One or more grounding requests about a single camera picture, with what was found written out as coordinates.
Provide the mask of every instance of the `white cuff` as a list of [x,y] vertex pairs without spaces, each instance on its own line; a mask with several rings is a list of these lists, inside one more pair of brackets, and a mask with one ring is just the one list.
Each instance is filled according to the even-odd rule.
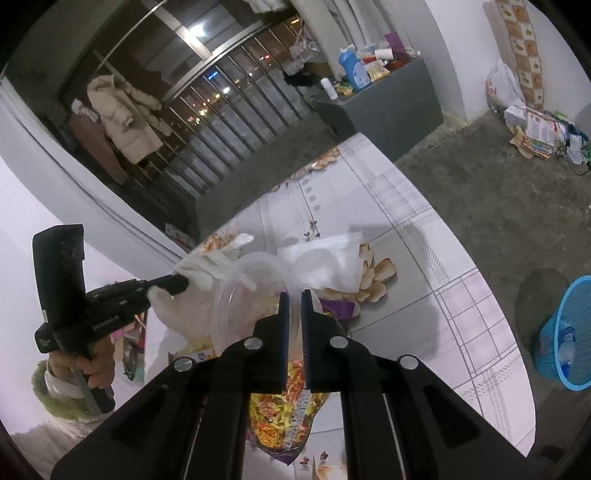
[[63,398],[84,398],[82,390],[76,384],[66,382],[54,377],[49,369],[45,370],[45,385],[51,398],[61,400]]

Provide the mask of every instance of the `snack bag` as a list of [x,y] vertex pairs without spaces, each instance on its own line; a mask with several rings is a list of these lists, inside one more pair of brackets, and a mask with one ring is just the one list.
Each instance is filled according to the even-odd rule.
[[248,440],[273,458],[290,465],[306,445],[312,421],[328,396],[328,393],[305,390],[303,360],[290,361],[287,392],[251,395]]

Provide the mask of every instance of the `ceiling light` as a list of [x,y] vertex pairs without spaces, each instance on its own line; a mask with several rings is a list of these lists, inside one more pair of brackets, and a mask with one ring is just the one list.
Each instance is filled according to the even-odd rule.
[[203,31],[203,25],[195,25],[189,29],[189,33],[195,37],[204,37],[205,32]]

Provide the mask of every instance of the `green fur trim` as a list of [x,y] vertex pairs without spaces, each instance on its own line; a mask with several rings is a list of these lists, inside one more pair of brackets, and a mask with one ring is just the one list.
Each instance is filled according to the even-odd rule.
[[33,377],[31,377],[33,392],[45,409],[54,417],[65,420],[92,418],[84,398],[64,398],[58,400],[49,396],[47,385],[45,384],[46,370],[47,361],[43,360],[37,364]]

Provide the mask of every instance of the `clear plastic bowl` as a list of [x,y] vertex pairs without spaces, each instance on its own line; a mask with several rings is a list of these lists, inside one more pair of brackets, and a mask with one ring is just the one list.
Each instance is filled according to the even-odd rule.
[[[252,335],[258,319],[276,314],[282,291],[290,297],[289,359],[302,356],[301,293],[307,287],[275,255],[254,252],[233,264],[227,280],[218,286],[212,314],[212,344],[217,355]],[[322,312],[312,291],[314,309]]]

